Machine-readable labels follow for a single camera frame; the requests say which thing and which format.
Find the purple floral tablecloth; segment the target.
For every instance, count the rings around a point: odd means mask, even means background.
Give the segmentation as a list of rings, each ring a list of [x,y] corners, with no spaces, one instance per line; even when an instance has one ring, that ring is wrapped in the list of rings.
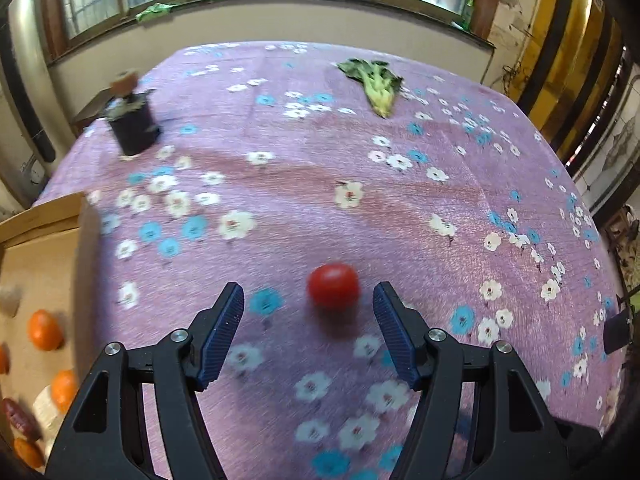
[[[372,311],[388,281],[468,344],[514,345],[552,414],[605,430],[620,356],[615,287],[578,187],[508,98],[403,58],[390,118],[337,64],[356,49],[206,44],[142,79],[160,140],[122,154],[98,120],[42,193],[87,194],[102,220],[99,341],[152,344],[224,285],[246,304],[198,400],[232,479],[385,479],[418,405]],[[343,311],[309,274],[358,274]]]

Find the green bottle on windowsill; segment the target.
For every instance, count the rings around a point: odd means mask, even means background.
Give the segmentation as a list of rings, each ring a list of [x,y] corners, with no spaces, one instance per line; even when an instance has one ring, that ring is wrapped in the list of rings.
[[[466,0],[462,8],[461,14],[454,21],[454,26],[469,32],[471,30],[471,21],[474,12],[474,0]]]

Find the tall standing air conditioner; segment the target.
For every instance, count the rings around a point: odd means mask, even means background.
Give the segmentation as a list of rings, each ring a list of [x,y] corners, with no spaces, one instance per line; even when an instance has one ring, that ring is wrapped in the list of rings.
[[[34,0],[1,11],[1,187],[20,208],[35,203],[75,142],[53,89]]]

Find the small red tomato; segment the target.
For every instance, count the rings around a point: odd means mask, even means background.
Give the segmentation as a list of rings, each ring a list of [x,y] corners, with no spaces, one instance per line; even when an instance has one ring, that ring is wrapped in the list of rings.
[[[318,266],[308,276],[307,292],[317,307],[343,311],[357,303],[360,296],[358,274],[346,263]]]

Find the green leafy vegetable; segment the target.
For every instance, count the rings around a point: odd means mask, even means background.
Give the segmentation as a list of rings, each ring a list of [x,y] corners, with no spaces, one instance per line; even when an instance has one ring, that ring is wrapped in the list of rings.
[[[388,63],[378,60],[350,58],[337,64],[337,68],[349,79],[358,81],[366,94],[372,110],[386,119],[393,113],[396,96],[404,78],[396,75]]]

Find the beige round cake piece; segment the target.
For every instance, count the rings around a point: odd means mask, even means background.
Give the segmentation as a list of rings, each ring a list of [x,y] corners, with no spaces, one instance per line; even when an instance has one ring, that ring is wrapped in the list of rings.
[[[20,307],[21,291],[16,287],[0,288],[0,312],[7,318],[14,318]]]

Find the orange tangerine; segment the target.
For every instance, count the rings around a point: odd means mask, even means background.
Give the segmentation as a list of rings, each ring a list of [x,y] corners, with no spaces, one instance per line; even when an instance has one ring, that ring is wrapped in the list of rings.
[[[27,333],[32,344],[42,351],[53,351],[64,344],[62,328],[47,310],[37,310],[29,318]]]
[[[0,374],[6,375],[10,370],[9,353],[6,351],[6,347],[2,344],[0,346]]]
[[[51,399],[56,408],[66,414],[78,391],[78,380],[73,370],[60,370],[50,383]]]
[[[32,469],[40,469],[46,463],[40,447],[32,441],[15,438],[13,447],[16,455]]]

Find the shallow cardboard box tray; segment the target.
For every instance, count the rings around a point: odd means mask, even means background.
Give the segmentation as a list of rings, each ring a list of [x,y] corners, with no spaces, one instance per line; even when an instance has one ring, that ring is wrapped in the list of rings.
[[[96,356],[92,304],[99,250],[100,216],[81,193],[2,222],[1,287],[16,287],[22,296],[14,318],[1,315],[1,344],[10,359],[9,373],[1,375],[1,401],[10,398],[34,416],[35,397],[60,370],[73,370],[81,384]],[[40,309],[49,311],[62,328],[64,344],[56,350],[39,350],[29,339],[28,320]],[[27,466],[14,451],[15,438],[26,439],[3,413],[2,453],[40,476],[46,464],[40,469]],[[46,463],[53,441],[32,441]]]

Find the green cloth on windowsill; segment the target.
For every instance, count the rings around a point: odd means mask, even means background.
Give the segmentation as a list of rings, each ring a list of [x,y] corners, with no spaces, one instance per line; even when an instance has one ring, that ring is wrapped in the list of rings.
[[[153,3],[136,14],[136,21],[138,23],[145,23],[157,20],[158,18],[163,18],[164,16],[171,14],[173,8],[174,6],[172,4],[161,2]]]

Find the large dark red jujube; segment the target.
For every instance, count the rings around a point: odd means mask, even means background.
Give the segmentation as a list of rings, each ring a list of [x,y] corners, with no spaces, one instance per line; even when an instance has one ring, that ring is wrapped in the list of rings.
[[[35,417],[26,412],[20,404],[10,398],[3,398],[1,401],[2,410],[9,423],[27,440],[38,441],[42,433]]]

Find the black pot with wooden knob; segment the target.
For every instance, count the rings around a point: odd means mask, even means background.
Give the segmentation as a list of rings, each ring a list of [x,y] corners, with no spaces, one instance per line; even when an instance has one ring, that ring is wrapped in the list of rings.
[[[125,156],[142,154],[160,136],[150,102],[153,89],[138,90],[139,84],[136,70],[118,74],[110,83],[112,99],[102,114]]]

